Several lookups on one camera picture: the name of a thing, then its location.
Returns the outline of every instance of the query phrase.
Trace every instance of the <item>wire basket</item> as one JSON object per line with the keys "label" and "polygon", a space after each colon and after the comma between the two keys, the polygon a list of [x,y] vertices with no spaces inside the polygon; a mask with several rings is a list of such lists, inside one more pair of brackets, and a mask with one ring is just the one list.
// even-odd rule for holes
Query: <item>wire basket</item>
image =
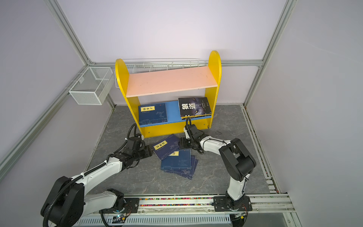
{"label": "wire basket", "polygon": [[69,93],[79,105],[102,105],[113,83],[110,67],[88,67]]}

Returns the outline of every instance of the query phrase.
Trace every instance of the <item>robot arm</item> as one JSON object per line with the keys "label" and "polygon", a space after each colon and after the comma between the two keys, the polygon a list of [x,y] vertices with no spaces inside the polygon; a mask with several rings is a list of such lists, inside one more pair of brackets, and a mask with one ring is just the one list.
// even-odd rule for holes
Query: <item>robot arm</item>
{"label": "robot arm", "polygon": [[[129,137],[133,127],[134,136]],[[61,177],[54,183],[41,209],[43,227],[48,227],[48,220],[61,227],[71,227],[81,217],[106,208],[120,212],[125,207],[124,194],[120,191],[108,189],[95,195],[87,193],[108,177],[135,167],[140,159],[151,155],[150,147],[145,146],[140,134],[136,134],[136,124],[132,125],[125,143],[103,163],[71,178]]]}
{"label": "robot arm", "polygon": [[255,159],[240,139],[221,140],[213,138],[192,125],[190,118],[186,120],[184,132],[185,138],[180,140],[182,148],[193,148],[201,154],[204,151],[210,151],[221,155],[231,176],[226,192],[226,204],[231,210],[238,209],[243,200],[246,181],[253,168],[256,167]]}

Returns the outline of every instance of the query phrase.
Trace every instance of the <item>yellow label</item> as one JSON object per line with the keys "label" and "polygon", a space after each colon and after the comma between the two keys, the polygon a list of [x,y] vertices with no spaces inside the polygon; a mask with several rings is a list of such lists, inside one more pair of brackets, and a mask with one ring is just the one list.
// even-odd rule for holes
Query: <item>yellow label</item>
{"label": "yellow label", "polygon": [[179,156],[179,151],[174,151],[173,153],[171,153],[171,155],[169,156]]}
{"label": "yellow label", "polygon": [[155,110],[155,106],[141,107],[141,112]]}
{"label": "yellow label", "polygon": [[167,144],[166,140],[164,140],[163,142],[157,144],[154,146],[154,149],[157,150],[159,149],[160,147],[164,146],[165,144]]}

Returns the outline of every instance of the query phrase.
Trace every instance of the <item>book cover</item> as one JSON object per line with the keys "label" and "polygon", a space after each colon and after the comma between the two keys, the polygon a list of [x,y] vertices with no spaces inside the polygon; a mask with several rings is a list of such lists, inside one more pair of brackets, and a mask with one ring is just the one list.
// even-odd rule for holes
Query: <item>book cover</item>
{"label": "book cover", "polygon": [[195,160],[196,160],[195,155],[191,155],[191,157],[190,157],[191,169],[190,170],[165,170],[165,172],[183,174],[183,175],[188,175],[188,176],[192,177],[194,174]]}
{"label": "book cover", "polygon": [[160,160],[163,160],[171,153],[179,149],[179,138],[176,135],[171,134],[165,139],[152,144],[151,149]]}
{"label": "book cover", "polygon": [[195,169],[197,168],[198,162],[199,162],[199,160],[195,159],[194,165],[192,164],[192,169],[191,169],[192,174],[178,173],[178,172],[176,172],[178,170],[163,170],[163,171],[166,172],[166,173],[175,173],[175,174],[177,174],[179,176],[182,176],[182,177],[185,177],[185,178],[187,178],[189,180],[192,180],[193,176],[194,176],[194,173],[195,173]]}
{"label": "book cover", "polygon": [[165,103],[139,106],[139,125],[167,122]]}
{"label": "book cover", "polygon": [[179,149],[161,161],[161,170],[190,170],[190,149]]}
{"label": "book cover", "polygon": [[202,117],[212,115],[208,99],[203,98],[179,98],[180,117]]}

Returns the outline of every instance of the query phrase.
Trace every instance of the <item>blue shelf board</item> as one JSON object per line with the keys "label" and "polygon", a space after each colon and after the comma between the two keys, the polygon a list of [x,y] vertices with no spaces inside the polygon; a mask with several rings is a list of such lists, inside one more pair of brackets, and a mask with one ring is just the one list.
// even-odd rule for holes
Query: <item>blue shelf board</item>
{"label": "blue shelf board", "polygon": [[[168,117],[168,121],[161,122],[161,123],[155,123],[155,124],[149,124],[149,125],[140,125],[141,128],[143,127],[149,127],[154,125],[166,125],[171,123],[177,123],[177,122],[185,122],[186,119],[182,119],[180,117],[180,110],[179,110],[179,101],[171,101],[171,102],[164,102],[166,107],[166,115]],[[198,117],[196,119],[206,119],[206,118],[212,118],[212,116],[206,116],[206,117]]]}

